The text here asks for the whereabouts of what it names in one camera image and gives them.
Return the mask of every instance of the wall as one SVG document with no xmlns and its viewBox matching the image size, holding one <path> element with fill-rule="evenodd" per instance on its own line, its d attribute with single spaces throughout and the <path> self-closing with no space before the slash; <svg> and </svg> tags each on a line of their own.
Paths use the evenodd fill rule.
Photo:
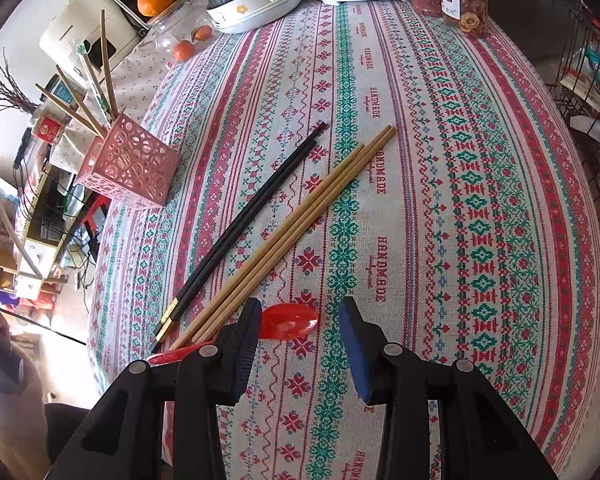
<svg viewBox="0 0 600 480">
<path fill-rule="evenodd" d="M 69 0 L 23 0 L 0 30 L 0 60 L 4 48 L 11 74 L 32 102 L 56 72 L 54 62 L 38 46 L 40 35 Z M 0 176 L 13 183 L 11 165 L 29 116 L 18 110 L 0 112 Z"/>
</svg>

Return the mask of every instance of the black chopstick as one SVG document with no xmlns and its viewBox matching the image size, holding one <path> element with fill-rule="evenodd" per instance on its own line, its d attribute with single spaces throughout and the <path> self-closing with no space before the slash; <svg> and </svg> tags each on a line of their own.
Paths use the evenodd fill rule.
<svg viewBox="0 0 600 480">
<path fill-rule="evenodd" d="M 320 123 L 309 136 L 298 146 L 289 157 L 280 165 L 280 167 L 269 177 L 269 179 L 260 187 L 251 200 L 236 215 L 229 227 L 224 230 L 216 243 L 209 249 L 205 257 L 200 261 L 196 269 L 190 275 L 187 283 L 180 289 L 176 298 L 167 307 L 167 310 L 160 318 L 160 323 L 154 329 L 156 341 L 151 349 L 154 353 L 164 339 L 169 327 L 165 329 L 165 324 L 171 325 L 180 319 L 186 311 L 189 303 L 196 297 L 202 286 L 208 280 L 218 263 L 226 256 L 231 247 L 237 242 L 240 234 L 246 229 L 247 225 L 253 221 L 256 215 L 261 211 L 264 205 L 269 202 L 273 194 L 278 190 L 288 176 L 298 167 L 300 162 L 316 146 L 315 137 L 320 135 L 326 128 L 325 123 Z"/>
</svg>

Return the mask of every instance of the red spoon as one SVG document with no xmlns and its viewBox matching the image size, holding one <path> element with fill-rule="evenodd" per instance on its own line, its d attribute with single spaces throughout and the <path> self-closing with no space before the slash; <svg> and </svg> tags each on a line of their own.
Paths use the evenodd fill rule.
<svg viewBox="0 0 600 480">
<path fill-rule="evenodd" d="M 298 339 L 311 333 L 318 324 L 318 314 L 306 304 L 278 303 L 271 305 L 262 313 L 262 325 L 260 327 L 260 339 L 277 339 L 278 341 L 289 341 Z M 147 359 L 149 364 L 165 365 L 182 361 L 188 354 L 208 345 L 212 341 L 195 343 L 191 346 L 169 350 L 161 354 L 154 354 Z"/>
</svg>

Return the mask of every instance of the person's arm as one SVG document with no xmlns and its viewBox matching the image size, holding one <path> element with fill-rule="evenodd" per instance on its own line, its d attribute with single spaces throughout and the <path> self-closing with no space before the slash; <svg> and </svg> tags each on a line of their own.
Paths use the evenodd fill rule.
<svg viewBox="0 0 600 480">
<path fill-rule="evenodd" d="M 0 314 L 0 338 L 8 336 Z M 43 480 L 50 463 L 42 381 L 33 363 L 17 348 L 13 351 L 23 359 L 26 386 L 20 394 L 0 392 L 0 460 L 14 480 Z"/>
</svg>

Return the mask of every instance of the table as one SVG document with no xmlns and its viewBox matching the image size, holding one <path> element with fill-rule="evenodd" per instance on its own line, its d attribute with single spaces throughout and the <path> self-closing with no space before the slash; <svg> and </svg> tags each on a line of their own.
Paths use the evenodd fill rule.
<svg viewBox="0 0 600 480">
<path fill-rule="evenodd" d="M 353 389 L 336 320 L 345 295 L 422 358 L 473 360 L 562 471 L 600 364 L 600 235 L 549 94 L 493 23 L 489 33 L 468 38 L 398 0 L 308 0 L 169 72 L 144 127 L 182 161 L 164 209 L 109 212 L 88 347 L 100 386 L 146 355 L 196 263 L 314 124 L 331 127 L 183 324 L 389 123 L 398 136 L 254 293 L 264 307 L 312 304 L 320 323 L 308 338 L 261 341 L 247 393 L 218 409 L 228 477 L 375 475 L 384 409 Z"/>
</svg>

